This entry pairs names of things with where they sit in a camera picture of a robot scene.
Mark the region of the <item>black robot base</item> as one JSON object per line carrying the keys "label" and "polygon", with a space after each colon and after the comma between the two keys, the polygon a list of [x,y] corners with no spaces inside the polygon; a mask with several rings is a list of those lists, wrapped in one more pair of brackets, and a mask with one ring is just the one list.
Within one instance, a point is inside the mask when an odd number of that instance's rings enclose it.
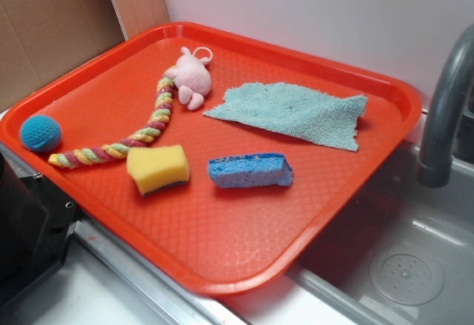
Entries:
{"label": "black robot base", "polygon": [[19,177],[1,157],[1,310],[64,265],[77,203],[44,175]]}

